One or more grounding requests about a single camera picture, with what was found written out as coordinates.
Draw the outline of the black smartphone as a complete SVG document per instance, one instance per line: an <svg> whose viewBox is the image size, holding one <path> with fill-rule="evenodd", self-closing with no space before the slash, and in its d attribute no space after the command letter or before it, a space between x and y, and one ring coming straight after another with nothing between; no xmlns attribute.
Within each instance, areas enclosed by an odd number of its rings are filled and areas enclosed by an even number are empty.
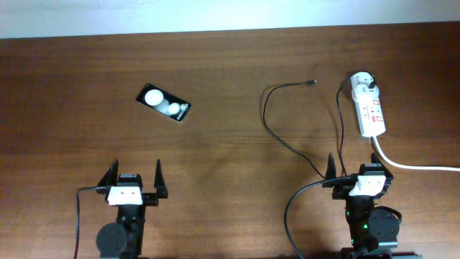
<svg viewBox="0 0 460 259"><path fill-rule="evenodd" d="M151 83L147 83L136 97L136 101L160 114L182 123L192 104Z"/></svg>

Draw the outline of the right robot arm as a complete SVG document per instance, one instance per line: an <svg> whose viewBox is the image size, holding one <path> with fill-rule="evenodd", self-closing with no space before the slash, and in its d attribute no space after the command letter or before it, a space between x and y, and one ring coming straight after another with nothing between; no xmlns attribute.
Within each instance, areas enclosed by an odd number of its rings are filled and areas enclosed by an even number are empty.
<svg viewBox="0 0 460 259"><path fill-rule="evenodd" d="M344 200L351 248L341 250L343 258L391 258L398 246L397 235L402 215L387 206L377 206L394 176L376 154L360 165L359 172L338 177L332 155L328 157L324 188L332 188L332 199Z"/></svg>

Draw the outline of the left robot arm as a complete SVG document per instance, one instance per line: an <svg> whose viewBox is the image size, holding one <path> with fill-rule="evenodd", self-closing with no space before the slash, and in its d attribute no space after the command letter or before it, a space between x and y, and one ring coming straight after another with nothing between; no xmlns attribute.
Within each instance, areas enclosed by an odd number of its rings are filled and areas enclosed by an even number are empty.
<svg viewBox="0 0 460 259"><path fill-rule="evenodd" d="M153 193L142 191L139 174L119 174L118 169L119 161L115 160L97 185L97 193L105 196L108 205L117 208L117 216L99 230L96 246L101 258L138 258L142 254L146 208L167 199L168 190L159 160Z"/></svg>

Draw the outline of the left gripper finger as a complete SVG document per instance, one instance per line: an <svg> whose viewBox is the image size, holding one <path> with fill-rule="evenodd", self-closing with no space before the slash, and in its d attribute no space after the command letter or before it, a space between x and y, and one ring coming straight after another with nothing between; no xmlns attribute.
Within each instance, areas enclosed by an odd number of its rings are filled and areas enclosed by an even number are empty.
<svg viewBox="0 0 460 259"><path fill-rule="evenodd" d="M167 193L167 186L165 183L164 176L162 174L162 166L160 159L158 159L156 163L154 187L157 193Z"/></svg>
<svg viewBox="0 0 460 259"><path fill-rule="evenodd" d="M101 180L98 182L97 186L98 187L115 186L117 183L118 168L119 168L119 161L115 159L113 163L110 165L107 172L103 175Z"/></svg>

